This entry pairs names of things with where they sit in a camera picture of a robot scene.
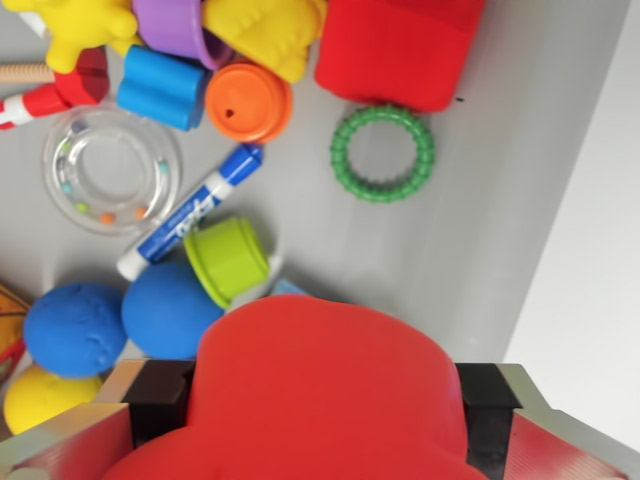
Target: blue ball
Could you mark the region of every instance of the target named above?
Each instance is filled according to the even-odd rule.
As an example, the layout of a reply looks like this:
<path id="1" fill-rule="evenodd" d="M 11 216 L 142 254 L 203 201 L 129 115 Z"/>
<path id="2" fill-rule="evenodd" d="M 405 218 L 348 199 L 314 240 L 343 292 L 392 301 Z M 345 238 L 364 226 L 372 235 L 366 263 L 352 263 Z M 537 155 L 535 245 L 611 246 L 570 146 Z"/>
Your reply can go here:
<path id="1" fill-rule="evenodd" d="M 195 357 L 204 332 L 224 315 L 200 285 L 191 266 L 152 265 L 131 284 L 122 321 L 131 340 L 147 355 L 184 360 Z"/>
<path id="2" fill-rule="evenodd" d="M 112 367 L 127 341 L 120 309 L 122 293 L 94 283 L 51 290 L 24 322 L 33 360 L 61 377 L 90 377 Z"/>

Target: green teether ring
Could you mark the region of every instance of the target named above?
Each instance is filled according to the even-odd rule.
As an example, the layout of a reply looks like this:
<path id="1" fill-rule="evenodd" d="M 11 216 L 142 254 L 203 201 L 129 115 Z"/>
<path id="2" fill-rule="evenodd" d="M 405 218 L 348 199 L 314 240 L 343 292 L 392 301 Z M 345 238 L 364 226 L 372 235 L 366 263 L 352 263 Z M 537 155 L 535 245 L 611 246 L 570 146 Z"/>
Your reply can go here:
<path id="1" fill-rule="evenodd" d="M 407 175 L 373 182 L 360 177 L 349 163 L 348 149 L 351 137 L 361 127 L 374 122 L 390 122 L 404 128 L 416 144 L 417 159 Z M 391 105 L 368 107 L 343 120 L 331 143 L 331 166 L 342 186 L 371 203 L 391 203 L 416 193 L 431 176 L 435 160 L 433 137 L 422 121 L 407 110 Z"/>

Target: yellow ball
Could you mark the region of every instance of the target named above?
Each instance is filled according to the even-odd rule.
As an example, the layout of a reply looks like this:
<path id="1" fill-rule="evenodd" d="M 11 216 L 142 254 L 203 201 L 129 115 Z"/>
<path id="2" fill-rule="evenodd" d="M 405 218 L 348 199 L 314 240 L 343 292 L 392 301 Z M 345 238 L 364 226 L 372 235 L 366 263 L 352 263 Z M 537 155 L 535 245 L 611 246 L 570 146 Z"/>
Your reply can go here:
<path id="1" fill-rule="evenodd" d="M 99 377 L 62 378 L 32 365 L 11 384 L 4 400 L 4 418 L 14 435 L 91 402 L 102 381 Z"/>

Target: orange toy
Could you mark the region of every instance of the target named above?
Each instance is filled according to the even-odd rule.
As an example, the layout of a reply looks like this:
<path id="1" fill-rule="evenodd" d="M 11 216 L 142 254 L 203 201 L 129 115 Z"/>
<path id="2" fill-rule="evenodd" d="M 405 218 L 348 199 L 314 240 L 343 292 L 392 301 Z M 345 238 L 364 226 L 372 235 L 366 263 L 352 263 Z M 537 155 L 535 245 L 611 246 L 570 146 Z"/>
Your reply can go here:
<path id="1" fill-rule="evenodd" d="M 205 108 L 211 122 L 226 136 L 238 142 L 266 143 L 289 123 L 291 87 L 258 65 L 239 62 L 211 79 Z"/>

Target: green stacking cup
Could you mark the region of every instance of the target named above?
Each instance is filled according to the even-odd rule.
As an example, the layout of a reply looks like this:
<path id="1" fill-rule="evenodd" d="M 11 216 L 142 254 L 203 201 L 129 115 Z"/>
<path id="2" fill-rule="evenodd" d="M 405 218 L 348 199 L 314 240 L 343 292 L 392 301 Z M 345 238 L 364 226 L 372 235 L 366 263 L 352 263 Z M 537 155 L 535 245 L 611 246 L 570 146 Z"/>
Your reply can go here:
<path id="1" fill-rule="evenodd" d="M 230 218 L 204 230 L 193 229 L 184 244 L 200 283 L 225 310 L 235 297 L 269 276 L 267 256 L 244 218 Z"/>

